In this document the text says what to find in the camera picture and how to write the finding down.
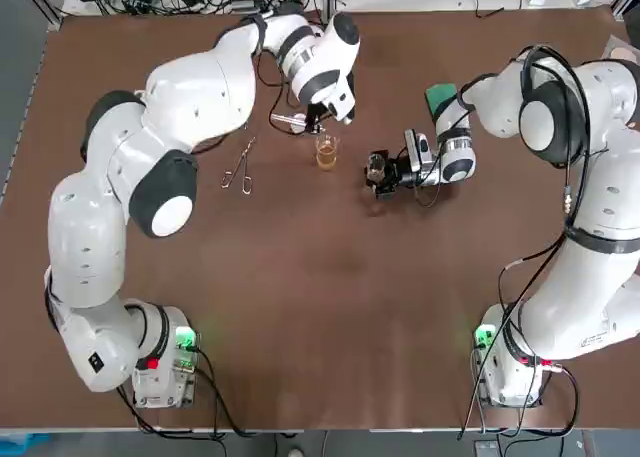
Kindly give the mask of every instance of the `brown table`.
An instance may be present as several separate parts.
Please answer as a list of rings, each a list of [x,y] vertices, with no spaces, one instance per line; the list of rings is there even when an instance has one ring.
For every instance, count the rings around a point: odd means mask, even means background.
[[[90,393],[47,322],[42,275],[54,186],[82,167],[92,104],[111,89],[143,88],[148,72],[207,49],[235,17],[68,18],[50,34],[6,198],[0,208],[0,427],[131,427],[115,393]],[[248,428],[460,427],[470,395],[471,333],[496,302],[499,270],[551,242],[561,228],[561,172],[518,138],[500,140],[475,118],[476,175],[422,209],[410,192],[376,206],[363,190],[368,153],[399,150],[403,130],[430,134],[423,92],[499,71],[525,45],[552,44],[578,63],[600,56],[606,8],[357,15],[357,118],[329,123],[342,140],[333,172],[313,163],[311,138],[273,131],[276,91],[258,85],[250,127],[253,194],[220,188],[249,134],[200,161],[189,225],[149,240],[130,225],[122,296],[185,311],[202,332],[235,420]],[[263,75],[275,79],[273,61]],[[284,102],[279,109],[286,111]],[[515,295],[533,270],[505,282]],[[640,427],[629,399],[640,381],[637,342],[571,362],[583,427]],[[555,379],[526,425],[561,427],[572,394]],[[211,397],[195,409],[147,413],[166,427],[211,427]],[[515,424],[512,410],[493,425]]]

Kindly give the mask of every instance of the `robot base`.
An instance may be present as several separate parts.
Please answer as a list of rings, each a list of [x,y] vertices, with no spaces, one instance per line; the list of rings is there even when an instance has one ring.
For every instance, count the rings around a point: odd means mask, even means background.
[[[538,397],[542,384],[542,368],[538,366],[534,371],[532,367],[521,364],[511,356],[506,348],[503,333],[496,335],[502,323],[502,316],[502,307],[499,304],[493,305],[487,310],[475,332],[476,375],[491,342],[496,340],[482,371],[478,387],[480,402],[483,406],[516,408],[522,408],[525,399],[528,407],[541,404]]]
[[[170,322],[167,347],[156,369],[136,369],[131,376],[138,408],[180,408],[193,404],[198,354],[184,348],[197,346],[197,335],[182,311],[163,308]]]

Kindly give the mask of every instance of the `black joint cover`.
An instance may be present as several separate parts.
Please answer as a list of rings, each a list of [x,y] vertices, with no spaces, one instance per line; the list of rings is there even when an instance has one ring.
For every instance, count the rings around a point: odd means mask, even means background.
[[[148,237],[158,238],[151,224],[160,207],[168,200],[186,196],[195,206],[198,162],[181,150],[170,150],[156,162],[153,168],[131,194],[129,215]]]

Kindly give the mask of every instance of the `floor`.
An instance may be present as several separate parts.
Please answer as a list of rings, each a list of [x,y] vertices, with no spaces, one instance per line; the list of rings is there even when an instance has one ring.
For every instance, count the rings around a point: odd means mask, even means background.
[[[401,433],[342,431],[329,432],[326,440],[326,457],[498,457],[497,449],[490,441],[468,433],[458,442],[455,431]],[[253,439],[240,439],[230,435],[225,439],[228,457],[286,457],[292,448],[301,449],[307,457],[322,457],[324,431],[307,431],[287,439],[280,434],[262,434]],[[530,438],[523,432],[521,439]],[[476,449],[488,444],[489,449]],[[506,440],[502,439],[505,450]],[[631,457],[637,456],[640,431],[599,430],[574,431],[565,440],[564,457]],[[514,445],[509,457],[555,457],[559,455],[560,439],[527,442]],[[171,457],[174,455],[225,457],[214,442],[167,441],[139,432],[56,434],[51,440],[32,447],[28,457],[134,457],[138,455]]]

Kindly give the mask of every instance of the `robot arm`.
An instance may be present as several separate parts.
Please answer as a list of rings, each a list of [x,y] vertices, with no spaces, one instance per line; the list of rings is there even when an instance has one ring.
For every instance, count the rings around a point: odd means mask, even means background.
[[[495,336],[484,369],[494,405],[520,407],[527,396],[537,397],[542,372],[551,367],[532,366],[533,357],[571,359],[640,332],[640,278],[634,275],[640,259],[640,135],[626,125],[640,115],[640,68],[618,60],[583,64],[573,69],[578,89],[560,59],[537,47],[526,50],[500,74],[464,86],[436,122],[441,137],[451,132],[450,122],[475,110],[490,134],[519,133],[534,155],[557,168],[581,168],[585,154],[591,156],[577,212],[565,189],[570,217],[551,271],[512,314],[522,335],[507,326]],[[496,329],[502,319],[502,308],[493,306],[481,327]],[[480,350],[483,358],[486,352]]]
[[[114,91],[95,104],[81,148],[86,165],[51,197],[45,275],[51,322],[90,390],[133,376],[139,406],[190,401],[195,357],[183,344],[195,337],[186,317],[118,296],[127,222],[150,237],[186,224],[196,198],[190,153],[249,118],[252,55],[272,52],[302,103],[322,103],[348,123],[355,99],[347,75],[359,44],[348,16],[334,16],[317,37],[301,15],[268,12],[225,32],[213,49],[158,67],[139,95]]]

